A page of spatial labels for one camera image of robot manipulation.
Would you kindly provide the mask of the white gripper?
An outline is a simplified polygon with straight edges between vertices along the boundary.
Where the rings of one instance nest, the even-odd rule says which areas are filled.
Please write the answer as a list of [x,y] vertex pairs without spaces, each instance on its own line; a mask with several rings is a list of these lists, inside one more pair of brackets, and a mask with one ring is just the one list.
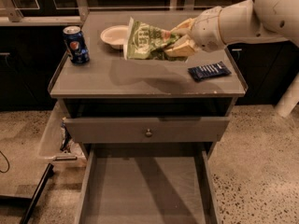
[[177,25],[171,33],[183,37],[166,47],[164,52],[170,57],[189,57],[198,51],[198,47],[206,52],[223,49],[225,44],[221,38],[219,22],[221,11],[222,7],[213,7],[195,19],[189,18]]

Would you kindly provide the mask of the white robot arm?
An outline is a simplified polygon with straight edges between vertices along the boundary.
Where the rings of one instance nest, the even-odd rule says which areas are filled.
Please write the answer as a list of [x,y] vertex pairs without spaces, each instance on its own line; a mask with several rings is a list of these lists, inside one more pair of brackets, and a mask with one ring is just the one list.
[[181,38],[165,52],[170,57],[213,52],[236,43],[284,40],[299,46],[299,0],[246,0],[207,9],[183,21],[172,32]]

